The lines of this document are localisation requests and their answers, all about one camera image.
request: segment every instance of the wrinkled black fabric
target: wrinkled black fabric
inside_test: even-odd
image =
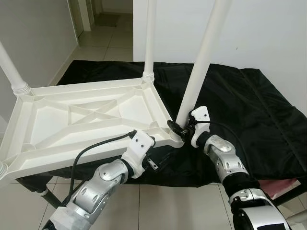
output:
[[[143,62],[78,61],[59,85],[92,81],[140,78]],[[154,85],[175,120],[193,64],[154,64]],[[210,119],[227,124],[242,141],[244,156],[236,139],[217,125],[217,134],[236,146],[237,155],[257,179],[288,179],[307,175],[307,119],[278,92],[258,69],[237,69],[211,64],[195,107],[205,105]],[[180,149],[156,148],[156,161],[169,156],[169,164],[159,173],[146,172],[129,183],[166,186],[202,186],[217,182],[211,161],[200,149],[185,144]],[[95,168],[111,159],[78,166],[77,178],[89,179]],[[69,177],[71,168],[48,172]]]

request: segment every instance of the black fabric sheet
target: black fabric sheet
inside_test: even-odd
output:
[[[140,78],[143,66],[143,62],[75,60],[58,84]],[[154,85],[173,120],[192,68],[193,64],[154,64]],[[212,121],[227,124],[239,136],[246,156],[231,133],[210,125],[212,133],[236,146],[237,155],[257,179],[306,177],[307,119],[260,70],[211,64],[195,107],[202,105],[207,106]],[[167,156],[169,164],[159,173],[148,171],[128,183],[198,187],[218,181],[213,164],[200,149],[185,144],[180,149],[166,146],[153,151],[154,161]],[[79,165],[77,179],[90,179],[101,163],[113,159]],[[41,175],[70,177],[70,173],[69,167]]]

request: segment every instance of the black cable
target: black cable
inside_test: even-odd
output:
[[[253,177],[253,172],[251,171],[251,168],[250,168],[250,165],[249,165],[249,162],[248,162],[248,158],[247,158],[245,149],[243,147],[243,144],[242,144],[241,140],[239,139],[239,137],[235,134],[235,132],[231,130],[231,128],[229,128],[227,125],[224,125],[223,123],[214,122],[214,121],[195,121],[195,123],[196,124],[197,123],[209,123],[209,124],[219,125],[219,126],[222,126],[225,129],[227,129],[232,135],[234,135],[234,137],[236,138],[236,140],[239,143],[239,146],[240,146],[240,148],[241,148],[241,150],[243,152],[243,155],[244,155],[244,158],[245,158],[245,162],[246,162],[247,167],[248,167],[248,172],[250,173],[251,177]]]
[[[133,136],[136,134],[136,130],[132,131],[132,132],[129,132],[125,135],[122,135],[122,136],[119,136],[119,137],[116,137],[116,138],[111,138],[109,140],[104,140],[104,141],[101,141],[99,143],[96,143],[96,144],[93,144],[85,149],[83,149],[79,154],[78,156],[75,158],[75,161],[73,162],[73,165],[72,165],[72,169],[71,169],[71,185],[70,185],[70,188],[69,188],[69,194],[67,196],[67,201],[69,202],[71,200],[71,196],[73,194],[73,186],[74,186],[74,180],[75,180],[75,171],[76,171],[76,166],[77,166],[77,163],[78,163],[78,160],[79,158],[85,153],[87,152],[88,150],[92,149],[92,148],[95,148],[97,146],[100,146],[100,145],[103,145],[103,144],[106,144],[106,143],[109,143],[109,142],[112,142],[112,141],[115,141],[115,140],[119,140],[119,139],[123,139],[123,138],[126,138],[126,137],[130,137],[130,138],[133,138]]]

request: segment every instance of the pink object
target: pink object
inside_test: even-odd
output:
[[[275,194],[283,191],[289,186],[293,185],[296,179],[286,180],[259,180],[261,188],[273,198]]]

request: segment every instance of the tiled floor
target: tiled floor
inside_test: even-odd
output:
[[[133,61],[132,17],[122,15],[118,27],[96,27],[80,36],[73,54],[81,60]],[[48,184],[63,200],[70,180],[54,177]],[[36,193],[10,184],[0,190],[1,229],[38,230],[54,212]],[[307,193],[287,202],[285,216],[307,208]],[[92,230],[234,230],[228,197],[220,184],[201,188],[171,188],[152,185],[123,185],[111,197]]]

